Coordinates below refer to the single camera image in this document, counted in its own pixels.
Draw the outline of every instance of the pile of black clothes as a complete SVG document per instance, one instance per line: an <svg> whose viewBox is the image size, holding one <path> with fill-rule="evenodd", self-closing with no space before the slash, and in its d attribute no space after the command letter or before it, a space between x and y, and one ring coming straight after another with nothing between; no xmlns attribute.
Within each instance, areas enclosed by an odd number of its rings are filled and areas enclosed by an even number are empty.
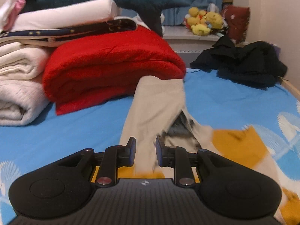
<svg viewBox="0 0 300 225"><path fill-rule="evenodd" d="M257 41L235 47L227 35L204 50L190 67L207 72L218 70L220 78L255 88L272 87L287 72L271 44Z"/></svg>

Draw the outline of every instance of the blue bed sheet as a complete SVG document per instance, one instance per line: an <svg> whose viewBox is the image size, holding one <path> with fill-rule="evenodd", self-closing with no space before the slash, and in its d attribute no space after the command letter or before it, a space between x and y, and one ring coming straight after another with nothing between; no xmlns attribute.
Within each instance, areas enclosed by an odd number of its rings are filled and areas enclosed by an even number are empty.
<svg viewBox="0 0 300 225"><path fill-rule="evenodd" d="M200 124L239 130L253 125L270 149L274 142L282 145L272 156L286 176L300 180L300 104L287 90L279 84L264 90L250 88L220 79L215 71L190 69L184 87L188 111ZM63 116L56 116L55 106L49 104L28 126L0 127L0 225L15 216L8 201L15 178L84 148L101 152L117 145L132 99ZM295 126L294 139L287 138L280 116Z"/></svg>

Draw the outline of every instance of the beige fabric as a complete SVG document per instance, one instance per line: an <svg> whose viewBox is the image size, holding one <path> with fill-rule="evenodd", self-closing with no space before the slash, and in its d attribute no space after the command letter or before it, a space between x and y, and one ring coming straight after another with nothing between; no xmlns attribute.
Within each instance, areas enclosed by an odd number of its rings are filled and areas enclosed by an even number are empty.
<svg viewBox="0 0 300 225"><path fill-rule="evenodd" d="M195 123L190 131L197 141L172 138L173 144L189 152L196 152L199 144L210 146L212 129L201 126L188 113L181 79L160 80L154 76L140 79L120 139L120 145L126 145L130 137L136 138L136 173L148 173L158 168L154 145L156 136L167 132L181 112ZM166 178L173 176L169 168L164 168L163 173Z"/></svg>

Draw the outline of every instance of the ribbed black surface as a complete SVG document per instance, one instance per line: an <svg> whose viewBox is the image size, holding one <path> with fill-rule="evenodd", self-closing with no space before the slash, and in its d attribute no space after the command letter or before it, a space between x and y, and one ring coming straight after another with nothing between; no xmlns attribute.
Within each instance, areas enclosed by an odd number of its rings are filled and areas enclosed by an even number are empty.
<svg viewBox="0 0 300 225"><path fill-rule="evenodd" d="M121 179L112 188L98 189L76 213L54 220L15 218L10 225L279 225L272 217L241 221L222 217L206 208L191 189L171 179Z"/></svg>

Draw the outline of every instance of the red blanket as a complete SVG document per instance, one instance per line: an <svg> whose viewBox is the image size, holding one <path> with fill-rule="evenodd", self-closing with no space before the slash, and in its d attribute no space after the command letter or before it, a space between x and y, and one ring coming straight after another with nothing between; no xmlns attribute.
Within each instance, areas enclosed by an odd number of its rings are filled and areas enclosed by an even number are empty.
<svg viewBox="0 0 300 225"><path fill-rule="evenodd" d="M84 37L58 47L49 58L43 86L57 115L134 94L139 79L182 79L185 64L153 31Z"/></svg>

